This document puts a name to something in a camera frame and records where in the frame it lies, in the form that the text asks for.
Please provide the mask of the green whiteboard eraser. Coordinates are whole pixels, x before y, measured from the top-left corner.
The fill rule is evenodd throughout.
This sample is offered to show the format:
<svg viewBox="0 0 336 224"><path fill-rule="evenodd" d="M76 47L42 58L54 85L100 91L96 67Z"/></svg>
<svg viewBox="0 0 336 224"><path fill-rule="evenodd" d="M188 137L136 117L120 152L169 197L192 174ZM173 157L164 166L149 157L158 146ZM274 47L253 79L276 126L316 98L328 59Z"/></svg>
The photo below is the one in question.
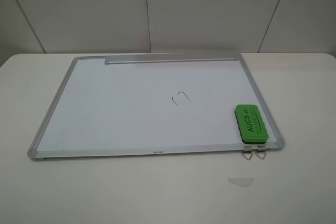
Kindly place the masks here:
<svg viewBox="0 0 336 224"><path fill-rule="evenodd" d="M269 135L257 105L239 104L234 113L243 143L257 145L267 142Z"/></svg>

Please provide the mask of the white aluminium-framed whiteboard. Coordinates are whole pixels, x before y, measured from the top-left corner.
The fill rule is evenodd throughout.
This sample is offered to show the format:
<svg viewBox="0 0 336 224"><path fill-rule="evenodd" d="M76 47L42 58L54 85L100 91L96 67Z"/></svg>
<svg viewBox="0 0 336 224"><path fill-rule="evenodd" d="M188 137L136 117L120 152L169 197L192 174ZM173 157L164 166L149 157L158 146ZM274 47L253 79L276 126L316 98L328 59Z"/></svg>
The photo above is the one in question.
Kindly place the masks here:
<svg viewBox="0 0 336 224"><path fill-rule="evenodd" d="M245 144L235 107L257 105L269 139ZM73 59L31 160L243 152L285 146L243 57L232 51Z"/></svg>

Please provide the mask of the left metal hanging hook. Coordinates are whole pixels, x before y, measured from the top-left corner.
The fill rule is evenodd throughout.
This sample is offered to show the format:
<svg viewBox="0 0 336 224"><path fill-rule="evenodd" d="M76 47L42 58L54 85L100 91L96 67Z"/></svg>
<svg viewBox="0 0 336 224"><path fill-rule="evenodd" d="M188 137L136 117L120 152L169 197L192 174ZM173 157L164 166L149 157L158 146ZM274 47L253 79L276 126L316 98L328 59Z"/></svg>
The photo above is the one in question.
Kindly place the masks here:
<svg viewBox="0 0 336 224"><path fill-rule="evenodd" d="M253 148L251 146L245 146L242 152L242 156L248 161L251 160L253 156Z"/></svg>

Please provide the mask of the clear tape piece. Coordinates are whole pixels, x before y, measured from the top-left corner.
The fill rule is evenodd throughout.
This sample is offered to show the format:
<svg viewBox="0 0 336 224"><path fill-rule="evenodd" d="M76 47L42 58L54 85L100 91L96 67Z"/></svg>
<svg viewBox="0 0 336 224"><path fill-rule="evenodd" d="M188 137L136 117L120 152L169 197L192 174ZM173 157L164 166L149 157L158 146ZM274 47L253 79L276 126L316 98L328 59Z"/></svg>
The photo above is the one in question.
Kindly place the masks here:
<svg viewBox="0 0 336 224"><path fill-rule="evenodd" d="M254 178L229 178L228 181L241 188L248 188L252 185Z"/></svg>

